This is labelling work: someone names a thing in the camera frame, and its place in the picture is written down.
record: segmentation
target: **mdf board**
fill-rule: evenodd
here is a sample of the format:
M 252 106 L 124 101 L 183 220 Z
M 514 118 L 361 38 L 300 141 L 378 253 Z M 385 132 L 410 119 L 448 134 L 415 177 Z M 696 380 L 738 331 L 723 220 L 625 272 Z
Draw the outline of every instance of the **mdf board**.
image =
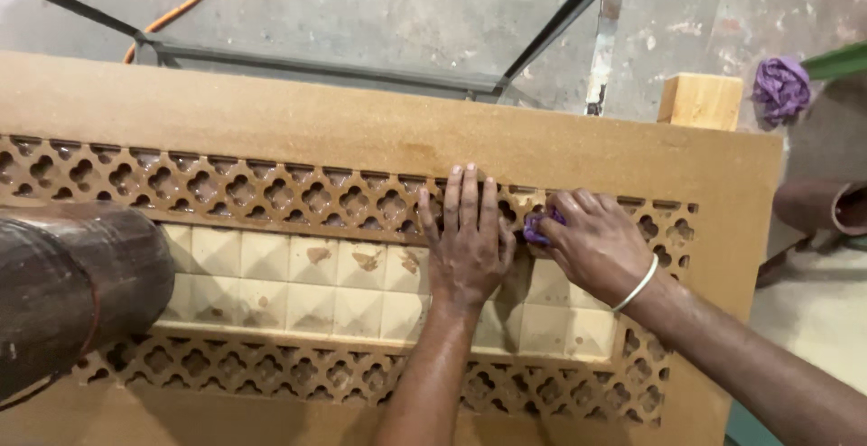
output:
M 193 230 L 418 246 L 418 188 L 439 198 L 449 168 L 475 162 L 502 184 L 514 229 L 551 189 L 618 195 L 670 273 L 740 319 L 749 311 L 772 136 L 17 53 L 0 64 L 3 204 L 112 199 Z M 0 426 L 61 443 L 361 443 L 410 350 L 165 319 Z M 626 318 L 602 359 L 473 351 L 460 444 L 721 442 L 727 395 Z

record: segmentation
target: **wooden block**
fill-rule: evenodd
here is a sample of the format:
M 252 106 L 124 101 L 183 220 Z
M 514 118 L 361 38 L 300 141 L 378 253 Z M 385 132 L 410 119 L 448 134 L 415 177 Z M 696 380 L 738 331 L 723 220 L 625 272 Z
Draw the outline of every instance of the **wooden block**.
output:
M 734 131 L 744 81 L 722 75 L 677 74 L 666 79 L 656 122 Z

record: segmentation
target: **metal frame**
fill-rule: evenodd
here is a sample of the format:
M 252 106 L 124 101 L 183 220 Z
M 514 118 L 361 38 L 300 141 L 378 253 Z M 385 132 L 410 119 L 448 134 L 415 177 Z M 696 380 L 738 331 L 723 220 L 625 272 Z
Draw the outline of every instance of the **metal frame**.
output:
M 194 68 L 223 73 L 269 76 L 351 86 L 377 88 L 433 97 L 467 99 L 477 102 L 503 103 L 504 92 L 515 103 L 536 106 L 512 86 L 512 82 L 559 37 L 595 0 L 565 0 L 548 20 L 542 31 L 506 69 L 503 75 L 457 75 L 436 70 L 389 70 L 362 65 L 333 64 L 318 60 L 269 56 L 217 46 L 189 44 L 164 34 L 145 33 L 134 26 L 85 5 L 78 0 L 46 0 L 84 18 L 131 37 L 136 44 L 136 63 L 156 64 L 168 68 Z M 591 78 L 584 114 L 600 116 L 605 89 L 611 74 L 614 33 L 622 0 L 601 0 L 597 41 L 591 64 Z

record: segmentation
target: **purple rag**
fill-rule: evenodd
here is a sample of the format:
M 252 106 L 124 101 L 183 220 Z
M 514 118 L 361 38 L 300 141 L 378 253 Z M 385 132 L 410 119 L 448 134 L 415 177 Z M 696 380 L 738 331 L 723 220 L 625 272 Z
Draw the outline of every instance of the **purple rag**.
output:
M 566 225 L 566 218 L 564 218 L 563 215 L 560 214 L 560 212 L 556 208 L 551 208 L 550 214 L 527 214 L 527 217 L 524 219 L 524 238 L 526 239 L 526 241 L 544 246 L 550 245 L 550 240 L 548 240 L 538 231 L 539 221 L 548 217 L 550 219 L 556 220 L 558 223 L 564 226 Z
M 778 126 L 810 103 L 810 76 L 788 56 L 762 60 L 756 70 L 753 101 L 764 104 L 764 119 Z

